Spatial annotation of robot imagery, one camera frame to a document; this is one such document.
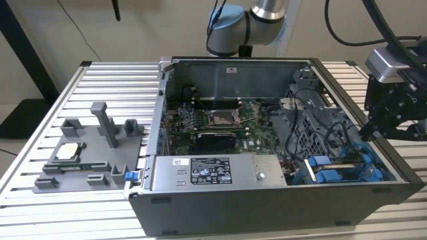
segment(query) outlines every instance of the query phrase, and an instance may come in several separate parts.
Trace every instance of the open computer chassis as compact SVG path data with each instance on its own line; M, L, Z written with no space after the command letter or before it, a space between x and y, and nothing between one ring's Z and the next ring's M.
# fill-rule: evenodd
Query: open computer chassis
M357 224L422 186L313 58L174 57L145 168L128 186L148 236Z

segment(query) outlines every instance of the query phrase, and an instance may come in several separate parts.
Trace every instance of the power supply label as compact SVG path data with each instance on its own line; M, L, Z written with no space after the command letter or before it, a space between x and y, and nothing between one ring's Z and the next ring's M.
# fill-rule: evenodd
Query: power supply label
M190 159L190 183L230 184L232 168L228 157L200 157Z

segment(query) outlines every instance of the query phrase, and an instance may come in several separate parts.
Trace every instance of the blue plastic clip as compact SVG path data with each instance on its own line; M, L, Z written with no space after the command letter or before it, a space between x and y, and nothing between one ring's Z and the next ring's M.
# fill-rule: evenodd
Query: blue plastic clip
M130 182L134 182L137 181L140 178L140 175L138 175L138 172L137 171L128 171L125 174L124 174L124 181L130 181Z

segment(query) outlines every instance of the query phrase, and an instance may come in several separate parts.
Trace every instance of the aluminum extrusion table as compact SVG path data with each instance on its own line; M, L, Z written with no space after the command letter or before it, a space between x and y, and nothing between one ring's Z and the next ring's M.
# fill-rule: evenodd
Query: aluminum extrusion table
M354 103L362 107L366 75L345 62L322 62ZM136 119L144 124L138 166L144 165L154 109L158 68L153 62L93 62L80 66L55 104L0 180L0 238L144 239L145 234L121 190L33 194L31 187L59 136L65 118L97 125L89 108L105 101L116 124ZM427 183L427 143L389 143ZM189 237L193 240L406 240L427 239L427 187L400 205L382 206L352 227L301 229Z

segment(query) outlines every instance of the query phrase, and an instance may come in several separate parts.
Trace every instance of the metal bracket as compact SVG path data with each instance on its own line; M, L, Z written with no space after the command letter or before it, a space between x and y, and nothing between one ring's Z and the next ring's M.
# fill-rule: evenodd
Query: metal bracket
M285 97L285 98L280 99L280 105L281 105L282 109L293 110L294 109L294 103L296 103L297 109L305 109L306 108L306 104L301 100L298 100L297 98Z
M164 73L173 68L172 57L162 56L158 61L158 72Z

